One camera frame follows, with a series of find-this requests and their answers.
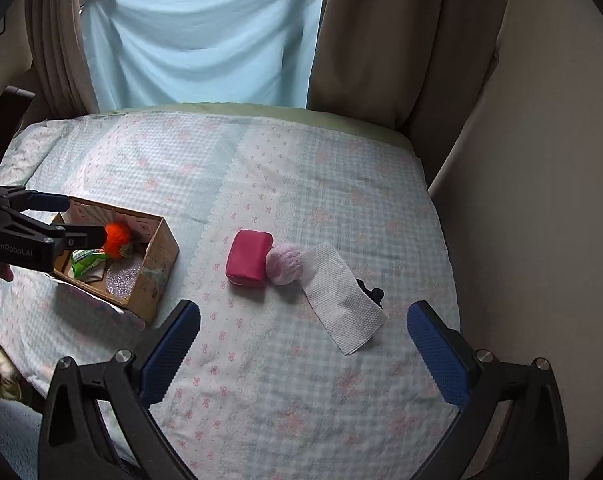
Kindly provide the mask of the pink knitted ball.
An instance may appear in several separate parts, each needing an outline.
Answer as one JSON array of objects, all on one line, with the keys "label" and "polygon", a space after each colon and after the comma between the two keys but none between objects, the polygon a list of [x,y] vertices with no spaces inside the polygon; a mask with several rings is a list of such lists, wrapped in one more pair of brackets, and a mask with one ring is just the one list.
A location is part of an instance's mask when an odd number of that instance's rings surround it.
[{"label": "pink knitted ball", "polygon": [[266,255],[266,277],[275,286],[299,281],[303,275],[303,254],[294,244],[283,243]]}]

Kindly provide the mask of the brown left curtain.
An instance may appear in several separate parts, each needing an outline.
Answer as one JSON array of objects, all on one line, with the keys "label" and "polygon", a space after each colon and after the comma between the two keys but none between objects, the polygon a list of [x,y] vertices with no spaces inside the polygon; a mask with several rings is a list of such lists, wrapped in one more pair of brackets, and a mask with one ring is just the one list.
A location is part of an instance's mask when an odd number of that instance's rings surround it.
[{"label": "brown left curtain", "polygon": [[55,118],[97,110],[80,23],[80,0],[26,0],[24,16],[32,65]]}]

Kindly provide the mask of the cardboard box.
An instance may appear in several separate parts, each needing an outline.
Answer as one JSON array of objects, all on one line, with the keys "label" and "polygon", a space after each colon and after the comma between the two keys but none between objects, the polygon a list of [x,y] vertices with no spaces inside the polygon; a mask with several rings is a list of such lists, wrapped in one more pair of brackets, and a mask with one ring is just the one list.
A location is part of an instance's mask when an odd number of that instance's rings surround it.
[{"label": "cardboard box", "polygon": [[105,273],[112,260],[93,270],[99,276],[97,280],[77,280],[71,273],[70,252],[63,252],[55,260],[53,278],[80,290],[81,294],[95,301],[106,304],[121,315],[132,315],[138,320],[138,325],[148,325],[154,321],[159,301],[164,295],[170,273],[179,255],[179,245],[167,221],[156,214],[146,214],[78,197],[70,200],[68,211],[56,214],[53,219],[54,223],[92,226],[106,226],[116,221],[126,222],[130,226],[134,243],[132,255],[140,254],[143,257],[140,274],[128,301],[123,302],[106,290]]}]

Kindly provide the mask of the magenta pouch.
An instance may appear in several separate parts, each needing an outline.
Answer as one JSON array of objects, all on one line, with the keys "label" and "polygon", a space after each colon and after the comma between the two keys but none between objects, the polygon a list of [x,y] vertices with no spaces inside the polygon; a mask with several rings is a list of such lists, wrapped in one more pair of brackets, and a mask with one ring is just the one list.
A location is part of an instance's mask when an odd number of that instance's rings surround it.
[{"label": "magenta pouch", "polygon": [[268,232],[239,230],[226,259],[228,280],[249,288],[266,286],[266,255],[272,246],[273,236]]}]

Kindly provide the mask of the silver glitter round pad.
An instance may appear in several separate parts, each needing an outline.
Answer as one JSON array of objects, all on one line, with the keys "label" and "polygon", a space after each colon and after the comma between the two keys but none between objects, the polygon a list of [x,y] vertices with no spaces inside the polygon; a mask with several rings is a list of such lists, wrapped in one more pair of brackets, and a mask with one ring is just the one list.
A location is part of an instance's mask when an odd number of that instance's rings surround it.
[{"label": "silver glitter round pad", "polygon": [[119,300],[128,301],[140,274],[142,263],[143,257],[140,254],[112,260],[105,273],[106,290]]}]

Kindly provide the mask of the light blue hanging cloth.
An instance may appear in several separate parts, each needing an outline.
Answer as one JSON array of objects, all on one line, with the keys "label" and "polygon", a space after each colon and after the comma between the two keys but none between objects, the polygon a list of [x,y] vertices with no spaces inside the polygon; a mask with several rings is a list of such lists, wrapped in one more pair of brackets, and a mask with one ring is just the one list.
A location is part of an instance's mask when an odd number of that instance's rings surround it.
[{"label": "light blue hanging cloth", "polygon": [[102,112],[175,103],[303,108],[322,0],[84,0]]}]

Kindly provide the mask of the black hair scrunchie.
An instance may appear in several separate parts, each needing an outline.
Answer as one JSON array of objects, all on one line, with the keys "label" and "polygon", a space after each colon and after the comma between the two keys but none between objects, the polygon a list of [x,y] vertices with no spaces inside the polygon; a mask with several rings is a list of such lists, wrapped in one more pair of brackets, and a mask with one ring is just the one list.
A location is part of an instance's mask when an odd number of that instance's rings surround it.
[{"label": "black hair scrunchie", "polygon": [[380,308],[383,307],[382,301],[384,298],[384,292],[382,289],[377,287],[367,288],[367,286],[364,284],[364,281],[360,280],[359,278],[356,279],[356,282],[361,288],[362,292],[364,292],[364,294],[367,295],[367,297],[369,297],[374,304],[376,304],[376,306],[379,306]]}]

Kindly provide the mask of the green tissue packet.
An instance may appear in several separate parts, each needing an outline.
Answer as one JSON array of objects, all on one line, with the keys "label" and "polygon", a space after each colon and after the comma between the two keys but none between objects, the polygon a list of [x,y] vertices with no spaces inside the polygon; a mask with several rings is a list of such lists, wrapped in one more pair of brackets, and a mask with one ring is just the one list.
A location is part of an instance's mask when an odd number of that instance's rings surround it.
[{"label": "green tissue packet", "polygon": [[88,271],[91,271],[108,259],[109,256],[102,249],[75,250],[70,255],[72,276],[74,278],[82,278]]}]

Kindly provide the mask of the white paper towel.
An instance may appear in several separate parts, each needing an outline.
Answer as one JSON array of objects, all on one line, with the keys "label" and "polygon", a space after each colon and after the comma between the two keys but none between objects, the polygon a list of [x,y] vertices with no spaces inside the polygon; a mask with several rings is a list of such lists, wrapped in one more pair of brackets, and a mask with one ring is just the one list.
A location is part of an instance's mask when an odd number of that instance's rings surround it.
[{"label": "white paper towel", "polygon": [[357,352],[387,321],[383,309],[367,296],[329,243],[303,254],[300,285],[311,309],[345,356]]}]

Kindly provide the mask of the orange fluffy pompom strawberry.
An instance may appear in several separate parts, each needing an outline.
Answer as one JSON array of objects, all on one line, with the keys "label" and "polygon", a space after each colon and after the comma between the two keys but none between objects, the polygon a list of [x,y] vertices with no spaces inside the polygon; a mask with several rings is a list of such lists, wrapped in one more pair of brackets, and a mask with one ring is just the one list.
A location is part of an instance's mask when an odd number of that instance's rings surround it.
[{"label": "orange fluffy pompom strawberry", "polygon": [[133,233],[126,222],[110,222],[105,226],[104,254],[112,260],[128,258],[133,252]]}]

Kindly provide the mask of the brown curtain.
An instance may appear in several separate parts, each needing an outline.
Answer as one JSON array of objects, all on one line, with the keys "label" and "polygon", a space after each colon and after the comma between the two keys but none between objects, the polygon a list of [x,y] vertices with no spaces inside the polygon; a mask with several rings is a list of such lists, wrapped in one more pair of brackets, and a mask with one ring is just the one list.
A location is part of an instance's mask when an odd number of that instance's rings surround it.
[{"label": "brown curtain", "polygon": [[55,118],[97,110],[80,23],[80,0],[26,0],[24,16],[32,65]]},{"label": "brown curtain", "polygon": [[323,0],[307,107],[406,136],[433,182],[495,66],[507,0]]}]

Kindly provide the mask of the patterned blue bed quilt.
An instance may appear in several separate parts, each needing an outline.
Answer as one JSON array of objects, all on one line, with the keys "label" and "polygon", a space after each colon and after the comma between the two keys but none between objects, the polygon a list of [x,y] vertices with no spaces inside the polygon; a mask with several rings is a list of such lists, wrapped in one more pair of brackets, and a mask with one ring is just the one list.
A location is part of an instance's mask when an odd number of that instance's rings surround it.
[{"label": "patterned blue bed quilt", "polygon": [[451,264],[389,134],[160,110],[41,122],[0,185],[67,195],[43,222],[107,231],[2,289],[0,344],[39,392],[64,356],[105,361],[198,305],[150,410],[196,478],[406,479],[454,419],[407,330],[419,300],[458,326]]}]

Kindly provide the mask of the brown right curtain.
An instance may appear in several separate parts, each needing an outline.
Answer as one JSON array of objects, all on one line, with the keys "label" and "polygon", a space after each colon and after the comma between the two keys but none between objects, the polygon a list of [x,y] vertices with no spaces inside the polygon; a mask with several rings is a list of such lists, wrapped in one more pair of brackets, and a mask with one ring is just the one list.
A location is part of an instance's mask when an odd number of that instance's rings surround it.
[{"label": "brown right curtain", "polygon": [[323,0],[307,107],[406,136],[433,182],[495,66],[507,0]]}]

